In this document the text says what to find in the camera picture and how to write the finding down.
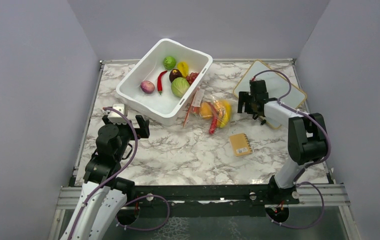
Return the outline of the clear zip top bag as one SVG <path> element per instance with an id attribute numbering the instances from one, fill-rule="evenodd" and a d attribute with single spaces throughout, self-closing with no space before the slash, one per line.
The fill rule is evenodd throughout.
<path id="1" fill-rule="evenodd" d="M 217 129 L 223 129 L 229 124 L 233 116 L 233 108 L 229 100 L 214 96 L 198 87 L 187 109 L 183 128 L 188 124 L 190 115 L 209 120 L 208 133 L 213 135 Z"/>

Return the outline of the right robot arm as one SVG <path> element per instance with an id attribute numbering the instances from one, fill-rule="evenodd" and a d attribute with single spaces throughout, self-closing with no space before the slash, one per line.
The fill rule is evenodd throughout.
<path id="1" fill-rule="evenodd" d="M 237 112 L 252 115 L 253 119 L 270 118 L 287 128 L 289 159 L 269 180 L 266 197 L 271 203 L 278 204 L 291 196 L 305 170 L 330 153 L 323 116 L 296 110 L 280 98 L 270 97 L 264 80 L 252 80 L 249 91 L 238 93 Z"/>

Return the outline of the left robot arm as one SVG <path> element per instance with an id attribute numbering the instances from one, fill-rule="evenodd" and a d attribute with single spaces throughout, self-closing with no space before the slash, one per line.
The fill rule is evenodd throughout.
<path id="1" fill-rule="evenodd" d="M 102 118 L 104 125 L 97 132 L 96 149 L 85 167 L 84 183 L 62 240 L 101 240 L 120 208 L 135 200 L 135 182 L 119 177 L 130 142 L 150 136 L 149 120 L 141 115 L 135 119 L 138 128 L 129 120 L 114 123 L 107 115 Z"/>

